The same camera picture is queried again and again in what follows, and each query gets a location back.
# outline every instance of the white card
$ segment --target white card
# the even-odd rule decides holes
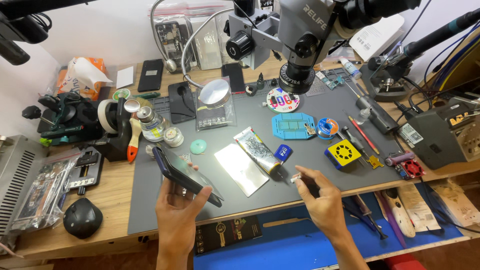
[[[133,66],[117,71],[117,89],[133,84]]]

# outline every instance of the human hand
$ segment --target human hand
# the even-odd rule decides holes
[[[313,223],[330,239],[342,236],[348,232],[343,215],[340,190],[332,184],[320,171],[295,166],[301,175],[295,184],[300,197],[305,202]],[[315,182],[320,188],[319,198],[314,198],[305,182]]]
[[[188,254],[195,243],[195,217],[211,192],[212,187],[206,186],[194,199],[191,191],[183,195],[182,186],[168,178],[163,179],[155,206],[159,246],[157,269],[160,266],[165,269],[186,268]]]

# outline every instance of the glue tube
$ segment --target glue tube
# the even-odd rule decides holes
[[[350,73],[350,75],[352,75],[355,79],[360,79],[361,72],[352,64],[352,62],[345,58],[340,58],[340,62],[342,62],[342,65],[345,67],[348,73]]]
[[[245,153],[247,153],[248,156],[260,165],[260,167],[262,167],[262,169],[268,174],[271,174],[271,172],[280,168],[280,162],[253,131],[252,127],[248,127],[240,132],[233,137],[233,139],[237,141]]]

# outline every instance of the plastic bottle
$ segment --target plastic bottle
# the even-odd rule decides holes
[[[157,114],[150,107],[142,107],[137,111],[142,134],[151,142],[163,140],[163,134],[170,127],[170,121]]]
[[[359,125],[365,123],[365,121],[367,121],[370,117],[370,110],[371,108],[360,110],[358,117],[355,118],[355,122],[357,122]]]
[[[352,75],[355,79],[360,79],[361,72],[352,64],[352,62],[345,58],[340,58],[340,62],[342,62],[342,65],[345,67],[348,73],[350,73],[350,75]]]

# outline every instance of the metal vent grille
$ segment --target metal vent grille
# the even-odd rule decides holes
[[[22,157],[20,158],[20,162],[15,169],[15,173],[13,174],[13,178],[8,186],[5,198],[0,203],[0,234],[5,233],[8,224],[14,218],[12,217],[12,212],[17,203],[22,203],[18,201],[18,198],[24,187],[25,180],[27,179],[34,159],[34,153],[24,151]]]

